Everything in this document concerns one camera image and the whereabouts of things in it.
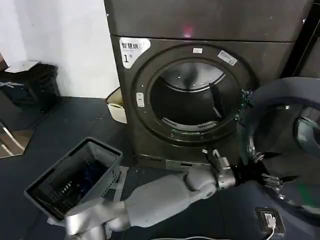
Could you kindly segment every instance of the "number 1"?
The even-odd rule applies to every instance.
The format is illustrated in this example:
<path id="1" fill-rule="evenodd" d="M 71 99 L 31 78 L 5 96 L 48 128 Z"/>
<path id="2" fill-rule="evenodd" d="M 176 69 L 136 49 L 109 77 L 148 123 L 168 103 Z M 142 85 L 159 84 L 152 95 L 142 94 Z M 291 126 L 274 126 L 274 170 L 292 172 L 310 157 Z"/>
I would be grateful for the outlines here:
<path id="1" fill-rule="evenodd" d="M 128 63 L 129 61 L 128 61 L 128 59 L 127 59 L 127 55 L 126 55 L 126 54 L 124 55 L 124 58 L 125 58 L 125 61 L 124 61 L 124 62 L 125 62 L 125 63 Z"/>

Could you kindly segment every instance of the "robotic arm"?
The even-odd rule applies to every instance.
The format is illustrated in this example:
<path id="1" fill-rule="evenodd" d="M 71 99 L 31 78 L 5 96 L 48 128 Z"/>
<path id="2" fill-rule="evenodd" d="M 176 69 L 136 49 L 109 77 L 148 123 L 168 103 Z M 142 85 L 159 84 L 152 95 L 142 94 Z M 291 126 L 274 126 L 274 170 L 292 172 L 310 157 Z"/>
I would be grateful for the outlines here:
<path id="1" fill-rule="evenodd" d="M 210 198 L 216 191 L 236 184 L 234 171 L 225 157 L 214 150 L 215 169 L 190 168 L 136 188 L 130 197 L 109 202 L 100 197 L 77 205 L 65 216 L 67 235 L 80 240 L 105 240 L 106 230 L 147 228 Z"/>

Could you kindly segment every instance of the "label sticker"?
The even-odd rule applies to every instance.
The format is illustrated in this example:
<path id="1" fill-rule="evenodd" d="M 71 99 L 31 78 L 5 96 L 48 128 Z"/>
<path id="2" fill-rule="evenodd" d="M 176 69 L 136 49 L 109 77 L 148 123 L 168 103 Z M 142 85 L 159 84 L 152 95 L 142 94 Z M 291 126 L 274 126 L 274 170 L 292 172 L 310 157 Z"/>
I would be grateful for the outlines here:
<path id="1" fill-rule="evenodd" d="M 196 47 L 194 47 L 192 52 L 193 52 L 194 54 L 202 54 L 202 50 L 203 50 L 202 48 L 196 48 Z"/>
<path id="2" fill-rule="evenodd" d="M 144 108 L 145 107 L 145 99 L 144 99 L 143 92 L 137 92 L 135 96 L 136 96 L 136 104 L 138 105 L 138 107 Z"/>
<path id="3" fill-rule="evenodd" d="M 234 66 L 238 62 L 238 59 L 234 58 L 229 53 L 223 50 L 218 54 L 218 58 L 222 59 L 223 61 L 225 61 L 227 64 L 230 64 L 231 66 Z"/>
<path id="4" fill-rule="evenodd" d="M 10 67 L 8 67 L 4 71 L 8 73 L 20 73 L 20 72 L 28 71 L 38 63 L 39 63 L 38 61 L 19 61 L 12 64 Z"/>
<path id="5" fill-rule="evenodd" d="M 147 38 L 121 37 L 119 40 L 122 64 L 130 69 L 135 61 L 151 47 Z"/>

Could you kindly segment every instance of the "floor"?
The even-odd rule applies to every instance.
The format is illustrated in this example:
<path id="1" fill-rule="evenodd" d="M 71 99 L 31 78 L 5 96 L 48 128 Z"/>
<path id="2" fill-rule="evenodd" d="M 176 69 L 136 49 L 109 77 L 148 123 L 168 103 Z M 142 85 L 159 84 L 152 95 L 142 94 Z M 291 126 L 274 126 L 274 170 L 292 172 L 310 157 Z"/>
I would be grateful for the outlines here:
<path id="1" fill-rule="evenodd" d="M 48 217 L 24 196 L 39 175 L 86 137 L 120 149 L 127 172 L 122 199 L 140 185 L 170 171 L 136 166 L 126 126 L 112 120 L 103 99 L 64 98 L 48 115 L 28 118 L 38 127 L 23 156 L 0 160 L 0 240 L 63 240 L 62 227 L 49 225 Z M 149 228 L 132 227 L 112 235 L 114 240 L 148 240 L 160 237 L 208 236 L 217 239 L 259 240 L 261 232 L 255 208 L 276 208 L 283 218 L 286 240 L 316 240 L 320 229 L 288 214 L 255 182 L 221 191 L 194 203 L 184 212 Z"/>

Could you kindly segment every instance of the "white wall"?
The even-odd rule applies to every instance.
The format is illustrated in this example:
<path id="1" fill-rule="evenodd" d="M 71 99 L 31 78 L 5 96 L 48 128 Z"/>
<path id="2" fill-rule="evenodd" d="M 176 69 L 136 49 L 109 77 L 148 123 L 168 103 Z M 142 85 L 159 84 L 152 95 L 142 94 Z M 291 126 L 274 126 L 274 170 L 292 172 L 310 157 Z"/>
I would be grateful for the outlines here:
<path id="1" fill-rule="evenodd" d="M 10 65 L 17 60 L 24 61 L 27 59 L 13 0 L 0 1 L 0 52 Z"/>
<path id="2" fill-rule="evenodd" d="M 26 58 L 58 65 L 63 96 L 105 98 L 119 86 L 103 0 L 1 1 L 15 6 Z"/>

